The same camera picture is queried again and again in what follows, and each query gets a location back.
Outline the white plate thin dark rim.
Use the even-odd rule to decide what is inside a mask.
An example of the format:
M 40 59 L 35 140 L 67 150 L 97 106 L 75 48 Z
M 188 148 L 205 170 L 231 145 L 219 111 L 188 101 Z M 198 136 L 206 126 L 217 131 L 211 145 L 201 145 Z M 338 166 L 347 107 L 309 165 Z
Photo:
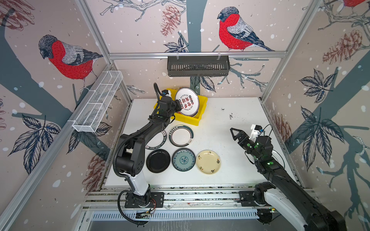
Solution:
M 272 157 L 278 162 L 278 163 L 280 163 L 282 166 L 283 166 L 283 168 L 285 169 L 286 168 L 286 163 L 285 163 L 285 160 L 284 160 L 284 158 L 282 157 L 282 155 L 279 153 L 279 152 L 277 152 L 276 150 L 273 150 L 272 151 Z

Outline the white plate red characters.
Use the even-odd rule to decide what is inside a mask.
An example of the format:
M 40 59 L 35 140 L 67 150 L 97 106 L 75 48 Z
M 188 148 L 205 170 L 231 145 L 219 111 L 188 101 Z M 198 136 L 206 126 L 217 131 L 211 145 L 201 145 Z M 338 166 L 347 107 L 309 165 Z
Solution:
M 199 110 L 198 95 L 190 88 L 181 88 L 177 91 L 175 99 L 180 102 L 182 115 L 194 117 Z

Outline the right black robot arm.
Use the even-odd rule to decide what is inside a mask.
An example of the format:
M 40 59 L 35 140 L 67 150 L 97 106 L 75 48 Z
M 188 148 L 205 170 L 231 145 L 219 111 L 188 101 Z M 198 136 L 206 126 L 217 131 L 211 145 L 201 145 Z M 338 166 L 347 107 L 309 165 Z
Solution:
M 344 217 L 329 211 L 310 196 L 272 157 L 273 145 L 269 136 L 259 132 L 248 136 L 231 128 L 233 140 L 253 158 L 251 163 L 266 181 L 254 187 L 253 199 L 257 205 L 270 205 L 298 231 L 345 231 Z

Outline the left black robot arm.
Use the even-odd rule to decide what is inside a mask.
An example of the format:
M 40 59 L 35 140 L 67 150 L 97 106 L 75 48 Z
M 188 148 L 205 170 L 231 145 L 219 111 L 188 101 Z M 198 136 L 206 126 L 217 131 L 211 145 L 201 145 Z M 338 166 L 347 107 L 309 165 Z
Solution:
M 142 169 L 145 165 L 145 147 L 157 134 L 163 132 L 171 123 L 175 113 L 181 111 L 179 100 L 163 96 L 148 117 L 148 123 L 141 129 L 119 138 L 119 145 L 113 157 L 113 170 L 118 177 L 124 178 L 130 185 L 132 193 L 143 197 L 148 194 L 149 184 Z

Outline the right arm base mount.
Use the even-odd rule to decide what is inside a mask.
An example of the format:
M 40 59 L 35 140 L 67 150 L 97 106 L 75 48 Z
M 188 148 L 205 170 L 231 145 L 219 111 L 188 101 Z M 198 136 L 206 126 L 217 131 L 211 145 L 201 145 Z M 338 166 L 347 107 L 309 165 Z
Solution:
M 260 191 L 240 191 L 239 203 L 242 207 L 270 207 L 265 199 L 265 192 Z

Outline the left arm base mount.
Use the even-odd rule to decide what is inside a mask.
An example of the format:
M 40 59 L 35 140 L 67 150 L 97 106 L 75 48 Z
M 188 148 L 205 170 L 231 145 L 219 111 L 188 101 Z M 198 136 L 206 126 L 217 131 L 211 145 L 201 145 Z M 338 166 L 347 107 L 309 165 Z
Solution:
M 125 196 L 125 208 L 163 208 L 164 193 L 151 192 L 143 196 L 129 193 Z

